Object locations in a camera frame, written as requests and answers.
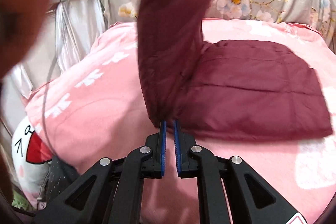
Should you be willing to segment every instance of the white sticker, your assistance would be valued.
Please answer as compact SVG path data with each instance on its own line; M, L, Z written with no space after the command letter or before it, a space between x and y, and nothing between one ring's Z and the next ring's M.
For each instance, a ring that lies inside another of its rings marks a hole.
M300 213L296 213L286 224L307 224Z

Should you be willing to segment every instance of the pink bedsheet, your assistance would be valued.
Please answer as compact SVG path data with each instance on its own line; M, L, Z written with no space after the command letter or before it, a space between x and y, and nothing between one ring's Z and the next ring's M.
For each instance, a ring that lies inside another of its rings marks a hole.
M250 20L204 20L205 39L255 39L281 43L316 69L328 109L336 124L336 56L321 35L302 24L275 24ZM102 157L118 159L144 144L157 132L147 117L137 70L135 23L110 28L92 46L91 53L50 83L47 133L53 149L80 173ZM39 136L41 89L27 105ZM298 211L313 223L336 191L335 134L320 140L273 144L228 143L198 139L215 155L241 156ZM145 223L198 223L195 179L177 177L172 136L167 139L166 176L146 180L142 201Z

